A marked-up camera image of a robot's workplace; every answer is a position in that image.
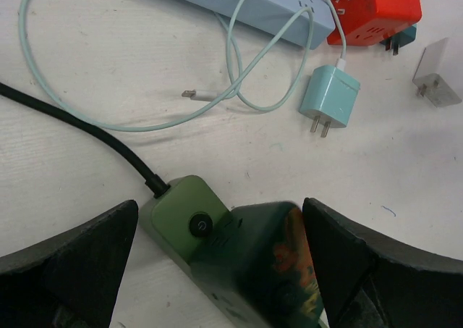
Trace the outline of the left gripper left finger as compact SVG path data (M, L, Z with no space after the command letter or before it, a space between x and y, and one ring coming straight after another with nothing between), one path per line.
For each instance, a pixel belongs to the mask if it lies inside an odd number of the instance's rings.
M1 257L1 326L108 327L137 221L128 200Z

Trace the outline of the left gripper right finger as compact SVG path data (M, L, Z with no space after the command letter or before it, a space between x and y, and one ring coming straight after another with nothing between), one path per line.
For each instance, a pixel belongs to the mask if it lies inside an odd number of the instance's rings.
M302 213L330 327L462 326L462 261L402 243L314 198Z

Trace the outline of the dark green cube socket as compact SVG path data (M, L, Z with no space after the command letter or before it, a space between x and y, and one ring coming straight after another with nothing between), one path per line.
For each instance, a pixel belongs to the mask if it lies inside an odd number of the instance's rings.
M240 206L190 261L192 278L235 327L318 327L323 301L302 211L291 201Z

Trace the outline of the green power strip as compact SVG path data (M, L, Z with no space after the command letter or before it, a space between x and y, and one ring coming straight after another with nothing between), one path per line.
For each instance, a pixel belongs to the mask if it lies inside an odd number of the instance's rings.
M251 295L281 218L275 203L228 209L194 175L172 180L140 210L141 227L236 327L270 325Z

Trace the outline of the teal single port charger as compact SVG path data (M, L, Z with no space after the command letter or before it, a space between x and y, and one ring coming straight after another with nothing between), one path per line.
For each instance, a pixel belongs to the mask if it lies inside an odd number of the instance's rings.
M354 108L360 82L333 65L313 71L299 113L313 121L310 132L323 126L325 138L331 128L345 128Z

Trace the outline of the white Honor charger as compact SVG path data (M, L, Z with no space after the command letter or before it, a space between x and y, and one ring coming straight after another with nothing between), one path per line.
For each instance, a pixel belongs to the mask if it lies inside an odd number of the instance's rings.
M462 102L462 45L456 38L442 38L422 53L412 82L418 93L435 107Z

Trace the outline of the teal plug adapter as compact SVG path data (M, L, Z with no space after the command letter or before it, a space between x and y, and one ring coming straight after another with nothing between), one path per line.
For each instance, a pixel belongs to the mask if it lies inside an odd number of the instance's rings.
M404 29L401 32L398 32L391 37L384 39L380 42L385 46L386 51L392 50L392 54L397 56L399 54L399 49L403 46L406 46L410 43L413 43L417 35L417 25L413 24L412 26Z

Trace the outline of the red cube socket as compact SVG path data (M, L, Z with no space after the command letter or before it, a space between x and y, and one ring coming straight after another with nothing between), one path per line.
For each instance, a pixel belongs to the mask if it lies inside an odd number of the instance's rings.
M331 0L348 46L372 46L422 18L420 0Z

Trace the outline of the light blue power strip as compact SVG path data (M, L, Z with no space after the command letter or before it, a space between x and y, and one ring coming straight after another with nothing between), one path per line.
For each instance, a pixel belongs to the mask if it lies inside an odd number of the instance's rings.
M225 17L231 17L239 0L184 0L211 10ZM335 22L325 0L245 0L237 21L271 35L283 27L290 17L302 8L307 12L298 17L282 39L298 46L307 42L310 26L313 26L313 39L310 48L316 49L335 30Z

